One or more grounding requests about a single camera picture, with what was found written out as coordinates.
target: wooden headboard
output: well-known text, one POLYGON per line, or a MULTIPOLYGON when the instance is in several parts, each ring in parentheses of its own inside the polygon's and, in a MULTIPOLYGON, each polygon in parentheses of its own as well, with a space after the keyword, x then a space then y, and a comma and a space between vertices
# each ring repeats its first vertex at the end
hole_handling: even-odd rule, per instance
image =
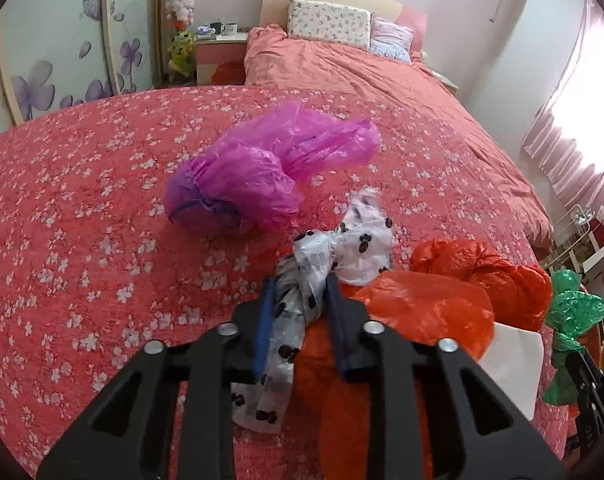
MULTIPOLYGON (((290 0, 262 0, 260 12, 260 26, 267 27, 277 23, 287 30, 288 4, 290 0)), ((416 34, 412 43, 412 50, 421 50, 424 33, 426 31, 426 14, 417 12, 395 0, 314 0, 318 2, 331 2, 332 4, 348 5, 367 9, 378 16, 415 29, 416 34)))

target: mug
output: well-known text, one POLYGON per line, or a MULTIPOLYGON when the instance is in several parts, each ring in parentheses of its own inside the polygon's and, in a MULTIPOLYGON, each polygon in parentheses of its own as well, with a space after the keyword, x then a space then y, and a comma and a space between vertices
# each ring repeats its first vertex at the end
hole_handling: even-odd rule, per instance
POLYGON ((227 23, 222 25, 222 34, 224 36, 234 36, 237 34, 237 23, 227 23))

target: metal bolt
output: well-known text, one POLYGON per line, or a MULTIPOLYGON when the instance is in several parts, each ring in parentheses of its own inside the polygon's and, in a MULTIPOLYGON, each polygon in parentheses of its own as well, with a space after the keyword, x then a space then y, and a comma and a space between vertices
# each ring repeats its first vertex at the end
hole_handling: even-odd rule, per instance
POLYGON ((384 332, 384 325, 379 321, 367 321, 363 328, 367 334, 381 334, 384 332))
POLYGON ((438 347, 443 352, 451 353, 455 352, 458 348, 460 348, 460 345, 458 345, 458 342, 455 339, 445 337, 444 339, 440 339, 438 341, 438 347))
POLYGON ((144 352, 150 355, 159 354, 162 350, 164 350, 164 343, 157 339, 153 339, 153 341, 149 341, 144 345, 144 352))
POLYGON ((237 334, 237 326, 233 323, 222 323, 218 325, 218 333, 223 336, 230 336, 237 334))

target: bedsheet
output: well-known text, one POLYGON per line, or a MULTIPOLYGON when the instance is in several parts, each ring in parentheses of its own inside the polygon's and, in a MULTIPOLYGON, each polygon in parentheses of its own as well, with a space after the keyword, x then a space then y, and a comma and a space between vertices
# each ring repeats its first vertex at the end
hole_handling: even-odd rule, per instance
MULTIPOLYGON (((0 436, 9 450, 33 475, 146 341, 185 343, 230 319, 293 238, 333 228, 363 186, 380 190, 394 220, 396 267, 433 237, 485 240, 515 264, 535 261, 518 219, 447 123, 352 94, 169 89, 68 108, 0 135, 0 436), (171 225, 161 197, 178 164, 290 100, 371 118, 379 152, 367 166, 302 183, 299 216, 275 233, 201 238, 171 225)), ((554 373, 550 331, 543 339, 541 388, 554 373)), ((559 456, 566 419, 538 400, 533 424, 559 456)), ((295 399, 280 435, 235 428, 238 478, 321 479, 317 429, 295 399)))
POLYGON ((446 121, 508 201, 537 257, 550 253, 553 225, 533 186, 418 59, 408 65, 341 44, 292 40, 271 25, 250 32, 244 67, 247 85, 352 92, 446 121))

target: sheer curtain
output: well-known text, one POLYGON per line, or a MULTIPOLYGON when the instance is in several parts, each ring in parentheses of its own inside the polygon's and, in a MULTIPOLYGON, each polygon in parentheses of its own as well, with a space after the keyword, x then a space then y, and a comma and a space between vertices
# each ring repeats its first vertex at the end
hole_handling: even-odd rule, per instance
POLYGON ((585 0, 578 39, 522 147, 569 209, 604 206, 604 11, 585 0))

